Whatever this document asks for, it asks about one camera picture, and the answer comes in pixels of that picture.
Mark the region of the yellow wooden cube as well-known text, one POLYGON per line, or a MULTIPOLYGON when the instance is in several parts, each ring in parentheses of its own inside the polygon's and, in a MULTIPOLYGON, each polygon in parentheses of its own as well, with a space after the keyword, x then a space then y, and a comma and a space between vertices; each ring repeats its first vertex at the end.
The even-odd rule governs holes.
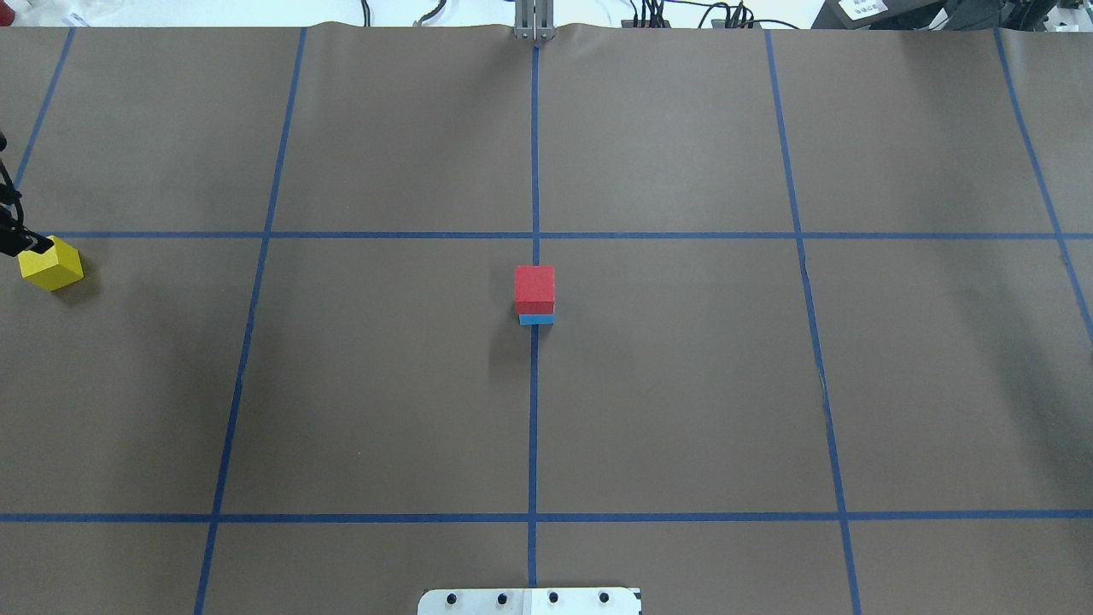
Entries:
POLYGON ((36 287, 49 292, 64 288, 85 277, 78 250, 55 235, 48 235, 47 238, 52 245, 44 252, 24 250, 16 256, 20 275, 36 287))

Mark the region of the blue wooden cube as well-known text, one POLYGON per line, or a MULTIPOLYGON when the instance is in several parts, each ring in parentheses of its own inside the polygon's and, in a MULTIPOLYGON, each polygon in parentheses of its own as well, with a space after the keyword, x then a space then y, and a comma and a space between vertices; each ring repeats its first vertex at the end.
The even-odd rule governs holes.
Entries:
POLYGON ((555 322, 555 314, 519 314, 520 326, 552 326, 555 322))

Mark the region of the red wooden cube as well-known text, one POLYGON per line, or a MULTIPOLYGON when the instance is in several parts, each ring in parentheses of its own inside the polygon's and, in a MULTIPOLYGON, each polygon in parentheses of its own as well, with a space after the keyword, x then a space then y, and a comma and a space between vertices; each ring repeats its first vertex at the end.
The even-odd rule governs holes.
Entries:
POLYGON ((555 267, 520 265, 514 273, 514 308, 518 316, 555 314, 557 274, 555 267))

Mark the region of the white metal mounting plate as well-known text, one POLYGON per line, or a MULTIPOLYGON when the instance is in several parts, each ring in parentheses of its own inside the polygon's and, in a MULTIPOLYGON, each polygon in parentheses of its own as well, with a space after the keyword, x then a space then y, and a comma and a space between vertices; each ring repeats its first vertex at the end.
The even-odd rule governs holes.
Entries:
POLYGON ((640 614, 639 589, 556 587, 437 589, 418 600, 418 614, 640 614))

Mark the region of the dark equipment box top right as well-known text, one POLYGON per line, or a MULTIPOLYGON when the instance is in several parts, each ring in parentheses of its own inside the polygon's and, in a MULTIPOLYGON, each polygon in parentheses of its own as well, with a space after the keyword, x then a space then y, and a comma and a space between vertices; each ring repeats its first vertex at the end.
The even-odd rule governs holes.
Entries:
POLYGON ((810 27, 1090 32, 1090 1, 824 1, 810 27))

